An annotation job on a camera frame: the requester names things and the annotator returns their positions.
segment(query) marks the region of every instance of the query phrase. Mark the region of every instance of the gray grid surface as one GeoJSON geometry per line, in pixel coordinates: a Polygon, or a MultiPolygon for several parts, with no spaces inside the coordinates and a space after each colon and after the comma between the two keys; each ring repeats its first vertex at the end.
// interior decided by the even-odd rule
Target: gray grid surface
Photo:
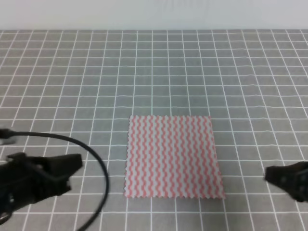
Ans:
{"type": "MultiPolygon", "coordinates": [[[[308,205],[267,185],[264,168],[308,159],[308,30],[0,31],[0,124],[89,143],[111,193],[91,231],[308,229],[308,205]],[[123,196],[128,118],[211,115],[227,199],[123,196]]],[[[82,153],[73,190],[15,213],[2,231],[70,231],[101,197],[98,165],[66,142],[25,151],[82,153]]]]}

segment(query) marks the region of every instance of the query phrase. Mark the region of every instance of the black cable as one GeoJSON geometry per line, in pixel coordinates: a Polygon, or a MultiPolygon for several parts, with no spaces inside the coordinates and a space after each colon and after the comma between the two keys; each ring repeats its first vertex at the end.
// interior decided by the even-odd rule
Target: black cable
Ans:
{"type": "Polygon", "coordinates": [[[85,150],[87,150],[100,164],[103,174],[105,176],[106,179],[106,187],[105,187],[105,193],[102,197],[102,200],[100,201],[98,207],[96,208],[96,210],[94,211],[94,213],[92,214],[92,216],[79,228],[77,229],[77,231],[85,231],[94,221],[95,219],[99,216],[106,200],[108,197],[108,193],[109,193],[109,177],[108,177],[108,172],[107,172],[107,168],[104,164],[104,162],[102,161],[102,159],[100,158],[100,156],[89,146],[87,146],[85,143],[76,140],[74,138],[71,137],[67,137],[67,136],[62,136],[62,135],[58,135],[58,134],[51,134],[51,133],[43,133],[43,132],[32,132],[32,131],[9,131],[8,132],[8,136],[12,137],[12,136],[37,136],[37,137],[46,137],[46,138],[54,138],[54,139],[59,139],[59,140],[63,140],[63,141],[67,141],[67,142],[71,142],[74,144],[77,144],[79,146],[81,146],[82,148],[84,148],[85,150]]]}

